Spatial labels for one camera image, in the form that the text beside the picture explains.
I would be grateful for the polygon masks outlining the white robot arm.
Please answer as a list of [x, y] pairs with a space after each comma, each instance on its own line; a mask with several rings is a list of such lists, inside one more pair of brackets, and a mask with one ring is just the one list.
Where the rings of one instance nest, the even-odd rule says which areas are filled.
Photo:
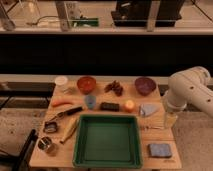
[[168, 90], [162, 97], [166, 129], [173, 127], [177, 114], [188, 103], [213, 118], [213, 90], [207, 87], [210, 80], [209, 71], [201, 66], [176, 72], [168, 78]]

